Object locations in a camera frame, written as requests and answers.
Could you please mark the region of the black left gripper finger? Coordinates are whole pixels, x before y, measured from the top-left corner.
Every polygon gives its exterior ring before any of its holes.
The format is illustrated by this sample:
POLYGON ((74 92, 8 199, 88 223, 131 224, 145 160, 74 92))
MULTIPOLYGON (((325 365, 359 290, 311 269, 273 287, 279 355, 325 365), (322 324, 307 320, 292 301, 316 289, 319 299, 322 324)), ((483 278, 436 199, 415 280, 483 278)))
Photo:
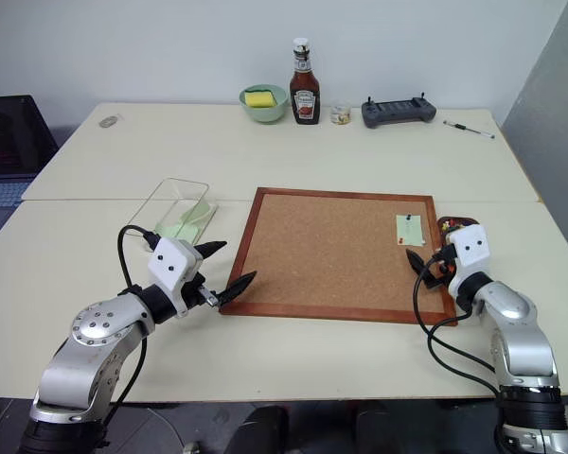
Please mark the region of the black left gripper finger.
POLYGON ((217 295, 219 306, 226 306, 240 296, 252 283, 257 272, 243 274, 217 295))
POLYGON ((209 241, 203 244, 195 245, 194 249, 200 254, 203 259, 207 259, 226 245, 226 241, 209 241))

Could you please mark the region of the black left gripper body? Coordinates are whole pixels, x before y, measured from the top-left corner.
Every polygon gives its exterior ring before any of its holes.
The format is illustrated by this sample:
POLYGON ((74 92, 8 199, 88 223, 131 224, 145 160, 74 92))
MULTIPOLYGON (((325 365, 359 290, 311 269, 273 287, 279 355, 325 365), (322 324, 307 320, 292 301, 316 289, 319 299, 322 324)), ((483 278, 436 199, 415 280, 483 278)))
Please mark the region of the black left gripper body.
POLYGON ((183 284, 181 295, 188 310, 193 307, 208 304, 211 307, 219 306, 219 299, 214 291, 204 286, 205 278, 199 272, 192 280, 183 284))

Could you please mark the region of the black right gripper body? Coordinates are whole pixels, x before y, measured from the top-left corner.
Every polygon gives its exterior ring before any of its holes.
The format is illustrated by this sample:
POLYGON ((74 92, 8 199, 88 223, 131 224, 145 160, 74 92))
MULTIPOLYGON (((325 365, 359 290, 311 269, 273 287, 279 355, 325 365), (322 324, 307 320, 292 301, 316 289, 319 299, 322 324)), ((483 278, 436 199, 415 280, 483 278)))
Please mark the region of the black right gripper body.
POLYGON ((444 278, 444 283, 441 286, 447 287, 452 281, 456 271, 455 258, 456 249, 453 244, 442 247, 432 256, 434 262, 438 263, 440 276, 444 278))

